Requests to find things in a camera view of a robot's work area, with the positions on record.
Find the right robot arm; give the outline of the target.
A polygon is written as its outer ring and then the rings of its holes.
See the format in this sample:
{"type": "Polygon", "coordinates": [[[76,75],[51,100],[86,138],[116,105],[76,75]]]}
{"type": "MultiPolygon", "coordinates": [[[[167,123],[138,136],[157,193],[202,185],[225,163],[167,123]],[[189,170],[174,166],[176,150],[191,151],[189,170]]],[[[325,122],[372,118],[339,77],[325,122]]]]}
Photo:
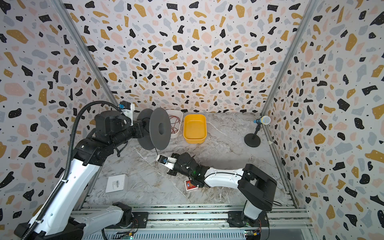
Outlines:
{"type": "Polygon", "coordinates": [[[168,175],[186,176],[187,187],[239,190],[247,201],[241,213],[229,212],[230,227],[256,227],[262,223],[260,214],[273,208],[277,181],[252,164],[237,170],[218,170],[198,164],[188,153],[172,154],[171,157],[159,155],[157,162],[169,169],[168,175]]]}

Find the grey perforated cable spool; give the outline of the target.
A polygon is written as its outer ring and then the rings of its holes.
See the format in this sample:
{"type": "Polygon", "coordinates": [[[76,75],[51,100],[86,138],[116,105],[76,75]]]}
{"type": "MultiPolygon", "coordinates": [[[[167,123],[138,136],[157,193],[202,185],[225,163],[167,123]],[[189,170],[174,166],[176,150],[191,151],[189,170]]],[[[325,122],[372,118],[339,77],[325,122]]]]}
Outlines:
{"type": "Polygon", "coordinates": [[[142,110],[137,121],[141,122],[143,137],[138,139],[145,150],[164,150],[171,139],[171,121],[166,110],[162,108],[142,110]]]}

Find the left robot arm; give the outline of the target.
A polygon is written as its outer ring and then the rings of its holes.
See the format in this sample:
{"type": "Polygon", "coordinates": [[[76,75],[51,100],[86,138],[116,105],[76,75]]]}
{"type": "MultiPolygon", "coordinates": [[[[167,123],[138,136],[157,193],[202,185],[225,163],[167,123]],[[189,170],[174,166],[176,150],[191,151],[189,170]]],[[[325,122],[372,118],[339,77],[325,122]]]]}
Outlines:
{"type": "Polygon", "coordinates": [[[134,121],[133,104],[122,101],[114,105],[94,101],[78,113],[70,135],[66,168],[58,184],[38,213],[27,223],[19,224],[14,234],[22,240],[82,240],[108,226],[133,225],[131,207],[120,202],[88,217],[72,218],[71,213],[86,186],[113,153],[120,154],[128,141],[142,138],[143,123],[134,121]],[[95,116],[96,127],[77,145],[75,135],[82,115],[94,105],[108,105],[111,111],[95,116]]]}

